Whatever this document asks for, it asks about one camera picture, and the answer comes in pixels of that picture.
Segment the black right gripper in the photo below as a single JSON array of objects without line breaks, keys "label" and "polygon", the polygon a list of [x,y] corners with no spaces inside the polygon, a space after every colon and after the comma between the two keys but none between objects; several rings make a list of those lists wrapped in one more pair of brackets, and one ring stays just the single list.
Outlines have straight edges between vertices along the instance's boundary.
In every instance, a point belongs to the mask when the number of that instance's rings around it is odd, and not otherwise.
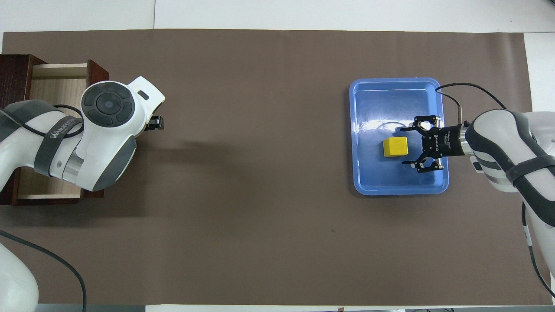
[{"label": "black right gripper", "polygon": [[[400,132],[416,131],[426,133],[423,135],[423,152],[416,160],[402,161],[401,164],[409,165],[418,173],[444,170],[442,158],[450,156],[463,156],[463,146],[460,140],[461,124],[450,127],[438,127],[442,118],[438,115],[418,115],[408,127],[400,128]],[[430,128],[422,126],[428,123]]]}]

